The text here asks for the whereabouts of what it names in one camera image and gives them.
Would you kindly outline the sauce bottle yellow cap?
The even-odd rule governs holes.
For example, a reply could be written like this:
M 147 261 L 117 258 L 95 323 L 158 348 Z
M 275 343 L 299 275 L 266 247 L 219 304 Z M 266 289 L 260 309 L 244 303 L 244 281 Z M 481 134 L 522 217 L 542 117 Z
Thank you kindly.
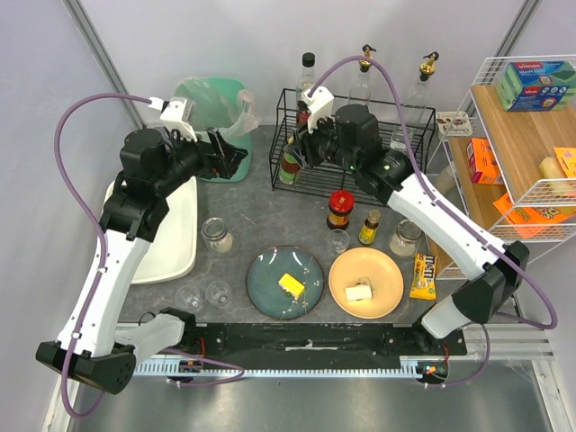
M 297 181 L 298 175 L 302 168 L 289 164 L 285 157 L 286 155 L 284 149 L 280 163 L 279 180 L 284 185 L 293 185 Z

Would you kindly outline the chili sauce jar red lid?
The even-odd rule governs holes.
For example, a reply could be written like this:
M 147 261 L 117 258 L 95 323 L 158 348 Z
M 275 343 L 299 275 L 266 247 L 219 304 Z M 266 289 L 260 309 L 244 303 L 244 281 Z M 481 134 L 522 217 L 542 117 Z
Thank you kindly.
M 346 230 L 355 205 L 354 196 L 346 190 L 336 190 L 328 198 L 327 226 L 331 230 Z

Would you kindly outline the glass oil bottle gold spout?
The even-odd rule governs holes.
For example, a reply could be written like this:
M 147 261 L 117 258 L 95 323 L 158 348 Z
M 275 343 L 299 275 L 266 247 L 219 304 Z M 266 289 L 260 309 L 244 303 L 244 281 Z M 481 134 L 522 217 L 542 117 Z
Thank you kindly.
M 347 103 L 368 106 L 371 99 L 371 75 L 372 64 L 367 60 L 358 61 L 358 75 L 351 85 Z

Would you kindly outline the dark vinegar bottle black cap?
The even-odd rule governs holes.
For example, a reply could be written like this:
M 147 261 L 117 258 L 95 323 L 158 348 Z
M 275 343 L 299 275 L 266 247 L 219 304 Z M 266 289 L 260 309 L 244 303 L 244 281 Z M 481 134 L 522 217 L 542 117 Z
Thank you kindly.
M 302 101 L 302 93 L 310 89 L 316 82 L 315 77 L 315 64 L 316 56 L 312 52 L 305 52 L 301 56 L 301 75 L 297 80 L 295 87 L 296 96 L 296 122 L 298 124 L 306 122 L 308 112 L 305 104 Z

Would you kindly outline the small yellow label bottle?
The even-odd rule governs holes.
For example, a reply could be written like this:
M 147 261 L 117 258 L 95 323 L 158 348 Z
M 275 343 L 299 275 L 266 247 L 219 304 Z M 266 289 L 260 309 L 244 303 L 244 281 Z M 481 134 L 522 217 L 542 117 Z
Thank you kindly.
M 370 246 L 374 243 L 380 218 L 381 213 L 378 210 L 369 211 L 358 235 L 358 240 L 362 245 Z

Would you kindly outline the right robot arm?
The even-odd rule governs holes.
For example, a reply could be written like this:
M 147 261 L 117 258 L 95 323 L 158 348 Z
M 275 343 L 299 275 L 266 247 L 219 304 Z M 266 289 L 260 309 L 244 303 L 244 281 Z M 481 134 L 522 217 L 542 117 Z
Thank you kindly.
M 528 248 L 484 231 L 439 193 L 409 157 L 384 148 L 376 117 L 346 105 L 315 126 L 303 121 L 288 150 L 302 167 L 328 161 L 350 172 L 356 185 L 414 222 L 459 266 L 466 282 L 420 318 L 436 339 L 473 322 L 487 323 L 524 280 Z

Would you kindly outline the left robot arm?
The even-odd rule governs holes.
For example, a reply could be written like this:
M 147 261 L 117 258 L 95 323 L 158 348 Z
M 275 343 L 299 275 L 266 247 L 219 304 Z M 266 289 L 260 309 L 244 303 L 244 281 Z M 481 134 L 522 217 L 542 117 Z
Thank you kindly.
M 96 223 L 94 261 L 74 311 L 36 359 L 63 379 L 110 394 L 121 392 L 136 368 L 169 348 L 195 342 L 195 316 L 164 308 L 151 321 L 120 332 L 116 324 L 141 260 L 169 213 L 168 197 L 191 178 L 234 176 L 248 152 L 214 129 L 202 139 L 158 130 L 130 133 L 120 151 L 122 169 Z

